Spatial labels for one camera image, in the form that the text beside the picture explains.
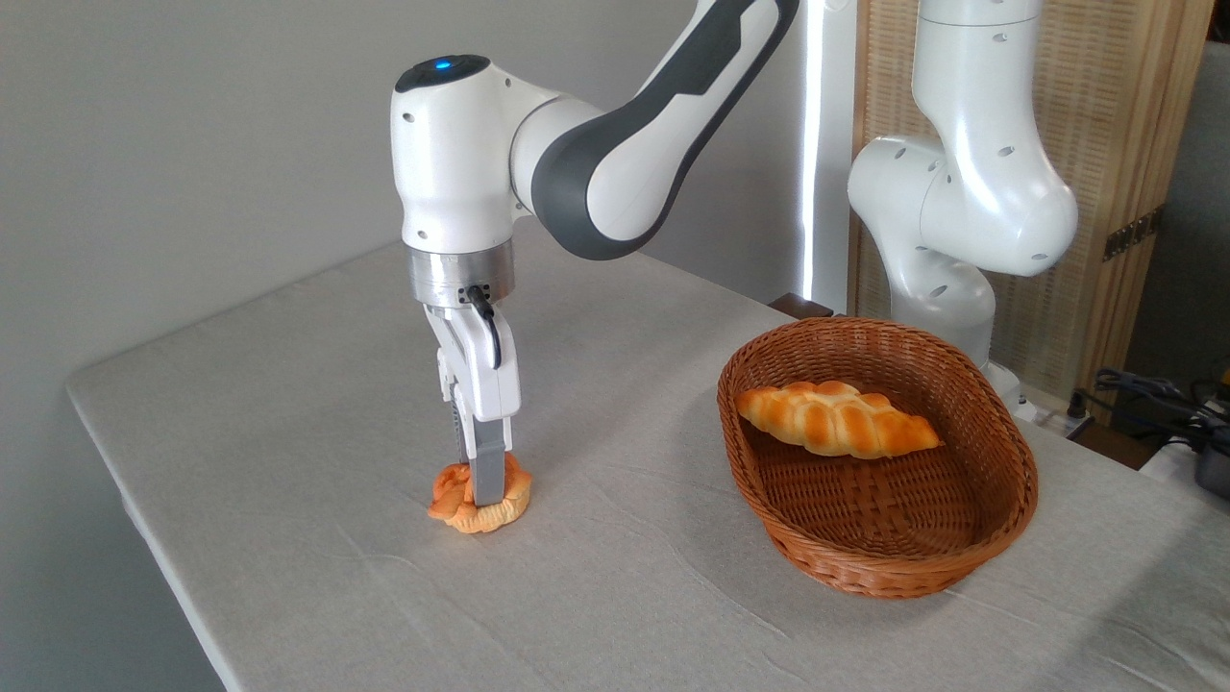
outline table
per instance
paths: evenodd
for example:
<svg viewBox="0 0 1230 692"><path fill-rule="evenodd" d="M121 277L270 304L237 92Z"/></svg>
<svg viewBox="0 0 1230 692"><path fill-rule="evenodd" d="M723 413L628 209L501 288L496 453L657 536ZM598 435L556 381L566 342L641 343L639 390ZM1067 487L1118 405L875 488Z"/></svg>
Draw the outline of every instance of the table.
<svg viewBox="0 0 1230 692"><path fill-rule="evenodd" d="M525 516L427 519L454 461L391 245L69 391L230 690L1230 690L1230 519L1026 427L1025 535L925 599L791 567L736 490L721 368L785 315L515 238Z"/></svg>

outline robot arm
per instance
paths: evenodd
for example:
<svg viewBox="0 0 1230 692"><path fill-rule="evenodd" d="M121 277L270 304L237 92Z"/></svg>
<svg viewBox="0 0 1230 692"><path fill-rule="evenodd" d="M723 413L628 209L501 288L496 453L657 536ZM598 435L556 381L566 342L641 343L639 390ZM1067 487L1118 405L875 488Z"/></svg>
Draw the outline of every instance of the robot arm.
<svg viewBox="0 0 1230 692"><path fill-rule="evenodd" d="M990 364L995 295L979 269L1034 275L1076 231L1075 198L1033 117L1041 10L1042 0L920 0L914 100L941 141L878 138L849 183L884 259L893 318L958 345L1010 408L1018 383Z"/></svg>
<svg viewBox="0 0 1230 692"><path fill-rule="evenodd" d="M445 402L475 504L503 499L520 408L512 332L513 221L536 214L593 259L641 247L684 175L781 41L798 0L699 0L648 81L609 113L528 84L480 55L402 74L390 123L411 289L440 344Z"/></svg>

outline bread roll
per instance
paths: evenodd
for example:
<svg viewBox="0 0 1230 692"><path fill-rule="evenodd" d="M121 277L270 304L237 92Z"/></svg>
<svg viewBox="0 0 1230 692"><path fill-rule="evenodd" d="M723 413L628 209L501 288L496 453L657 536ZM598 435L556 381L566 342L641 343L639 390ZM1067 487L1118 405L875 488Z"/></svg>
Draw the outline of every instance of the bread roll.
<svg viewBox="0 0 1230 692"><path fill-rule="evenodd" d="M470 465L449 465L435 477L427 516L443 521L461 533L491 532L512 524L530 504L530 482L517 457L504 452L504 499L485 508L474 504Z"/></svg>
<svg viewBox="0 0 1230 692"><path fill-rule="evenodd" d="M761 387L734 398L739 415L787 445L824 457L898 457L940 446L922 417L897 411L883 395L860 395L838 381Z"/></svg>

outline braided bread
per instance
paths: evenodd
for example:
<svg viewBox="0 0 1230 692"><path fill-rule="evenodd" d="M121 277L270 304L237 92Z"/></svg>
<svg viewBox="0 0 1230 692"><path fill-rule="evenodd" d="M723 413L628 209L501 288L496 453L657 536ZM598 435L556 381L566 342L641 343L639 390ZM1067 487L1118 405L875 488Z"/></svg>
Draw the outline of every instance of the braided bread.
<svg viewBox="0 0 1230 692"><path fill-rule="evenodd" d="M931 424L895 408L883 395L860 395L838 381L761 387L734 398L758 430L824 457L898 457L941 445Z"/></svg>
<svg viewBox="0 0 1230 692"><path fill-rule="evenodd" d="M427 516L440 520L461 533L491 532L522 516L530 504L533 477L522 471L517 457L504 452L504 499L485 508L474 504L469 465L449 465L435 477Z"/></svg>

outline wicker basket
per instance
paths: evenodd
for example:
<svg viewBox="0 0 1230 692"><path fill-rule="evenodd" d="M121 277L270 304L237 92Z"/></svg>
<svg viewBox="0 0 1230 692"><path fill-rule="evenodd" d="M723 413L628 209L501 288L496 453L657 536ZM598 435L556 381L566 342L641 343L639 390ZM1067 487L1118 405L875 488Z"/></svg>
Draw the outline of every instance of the wicker basket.
<svg viewBox="0 0 1230 692"><path fill-rule="evenodd" d="M743 420L734 396L840 380L926 417L943 446L903 457L817 457ZM1037 467L973 363L884 320L809 318L752 339L722 371L717 403L734 481L774 546L852 594L941 591L1001 553L1038 504Z"/></svg>

